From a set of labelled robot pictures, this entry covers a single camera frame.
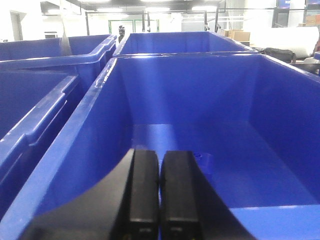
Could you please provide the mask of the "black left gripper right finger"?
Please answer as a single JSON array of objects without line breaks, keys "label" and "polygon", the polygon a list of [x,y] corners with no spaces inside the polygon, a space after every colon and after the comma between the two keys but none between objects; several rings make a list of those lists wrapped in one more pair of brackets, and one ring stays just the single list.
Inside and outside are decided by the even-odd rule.
[{"label": "black left gripper right finger", "polygon": [[191,151],[167,151],[161,175],[164,240],[253,240],[200,170]]}]

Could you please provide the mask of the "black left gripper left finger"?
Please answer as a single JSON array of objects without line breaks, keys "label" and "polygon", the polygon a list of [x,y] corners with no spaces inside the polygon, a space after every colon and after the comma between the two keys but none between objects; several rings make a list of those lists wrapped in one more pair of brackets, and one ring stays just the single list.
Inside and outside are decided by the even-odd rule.
[{"label": "black left gripper left finger", "polygon": [[155,151],[129,149],[101,181],[32,219],[21,240],[156,240],[159,162]]}]

